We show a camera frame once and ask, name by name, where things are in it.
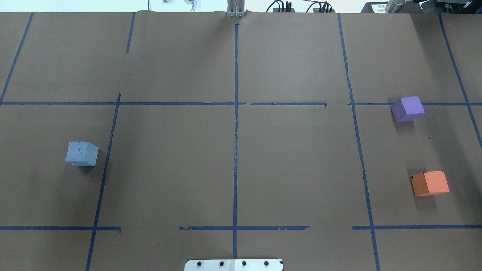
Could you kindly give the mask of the light blue foam block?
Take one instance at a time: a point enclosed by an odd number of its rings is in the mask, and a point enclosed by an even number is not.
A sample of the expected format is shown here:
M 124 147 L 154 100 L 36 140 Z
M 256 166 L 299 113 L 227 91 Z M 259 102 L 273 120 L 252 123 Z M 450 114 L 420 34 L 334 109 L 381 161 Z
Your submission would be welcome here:
M 95 167 L 98 152 L 98 146 L 91 142 L 70 141 L 65 162 L 77 167 Z

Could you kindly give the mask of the purple foam block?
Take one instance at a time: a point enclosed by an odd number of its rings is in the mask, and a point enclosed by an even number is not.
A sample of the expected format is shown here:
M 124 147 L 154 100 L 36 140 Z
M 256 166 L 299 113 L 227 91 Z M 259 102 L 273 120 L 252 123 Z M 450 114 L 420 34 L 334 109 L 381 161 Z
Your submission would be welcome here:
M 402 97 L 391 105 L 391 112 L 396 122 L 409 122 L 425 113 L 418 96 Z

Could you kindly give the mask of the orange foam block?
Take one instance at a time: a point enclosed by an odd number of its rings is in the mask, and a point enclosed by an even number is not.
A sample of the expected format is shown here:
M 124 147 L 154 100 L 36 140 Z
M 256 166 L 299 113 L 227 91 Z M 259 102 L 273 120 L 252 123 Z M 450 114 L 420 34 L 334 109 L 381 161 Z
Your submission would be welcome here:
M 411 176 L 415 196 L 433 196 L 450 192 L 444 171 L 426 171 Z

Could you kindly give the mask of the metal cup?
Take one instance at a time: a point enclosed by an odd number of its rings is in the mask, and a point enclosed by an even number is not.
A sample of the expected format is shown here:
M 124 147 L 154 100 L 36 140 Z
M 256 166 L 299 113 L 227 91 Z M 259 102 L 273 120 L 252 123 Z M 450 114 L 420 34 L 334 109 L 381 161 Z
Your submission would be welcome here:
M 388 14 L 399 13 L 405 3 L 406 0 L 389 0 L 384 8 L 384 12 Z

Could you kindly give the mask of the aluminium frame post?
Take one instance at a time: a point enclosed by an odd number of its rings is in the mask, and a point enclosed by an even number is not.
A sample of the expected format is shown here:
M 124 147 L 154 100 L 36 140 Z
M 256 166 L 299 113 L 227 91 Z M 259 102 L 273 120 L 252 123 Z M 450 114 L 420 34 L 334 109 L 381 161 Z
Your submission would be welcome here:
M 244 17 L 246 15 L 245 0 L 228 0 L 227 17 Z

